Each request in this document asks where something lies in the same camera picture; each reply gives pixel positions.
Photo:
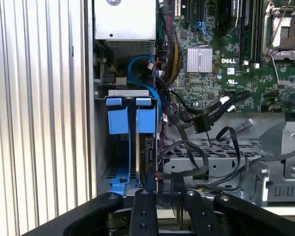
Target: black connector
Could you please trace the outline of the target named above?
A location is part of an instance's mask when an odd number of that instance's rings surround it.
[[[197,134],[211,130],[210,120],[207,115],[197,116],[192,119]]]

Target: ram slot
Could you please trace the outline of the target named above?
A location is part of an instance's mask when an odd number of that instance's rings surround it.
[[[251,54],[248,47],[249,36],[251,28],[249,26],[249,12],[250,12],[250,0],[243,0],[241,7],[241,19],[240,19],[240,37],[239,37],[239,63],[241,65],[248,65]]]
[[[260,63],[262,55],[262,9],[263,0],[254,0],[254,10],[253,10],[253,34],[252,34],[252,62]]]

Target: dell logo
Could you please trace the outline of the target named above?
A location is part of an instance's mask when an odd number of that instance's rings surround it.
[[[236,64],[235,59],[224,59],[222,58],[222,64]]]

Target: ventilation grille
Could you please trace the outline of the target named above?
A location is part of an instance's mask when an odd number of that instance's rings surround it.
[[[139,55],[153,54],[155,41],[109,41],[109,47],[115,52],[117,58],[128,58]]]
[[[268,155],[268,153],[261,152],[261,150],[258,148],[259,143],[256,143],[255,145],[240,145],[240,151],[244,153],[246,157],[261,157],[264,155]],[[207,154],[208,157],[236,157],[235,149],[232,145],[213,145],[213,147],[209,146],[200,146],[202,150]],[[201,156],[193,151],[194,157],[200,158]],[[187,151],[184,147],[184,145],[179,145],[176,149],[172,150],[169,155],[174,155],[177,157],[185,157],[188,158]]]
[[[106,178],[116,178],[117,172],[118,172],[118,165],[111,167],[108,171]],[[135,179],[135,178],[136,178],[136,169],[132,168],[130,173],[130,179]]]

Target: heatsink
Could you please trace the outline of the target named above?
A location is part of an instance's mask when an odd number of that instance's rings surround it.
[[[187,52],[187,73],[212,72],[213,49],[211,47],[191,47]]]

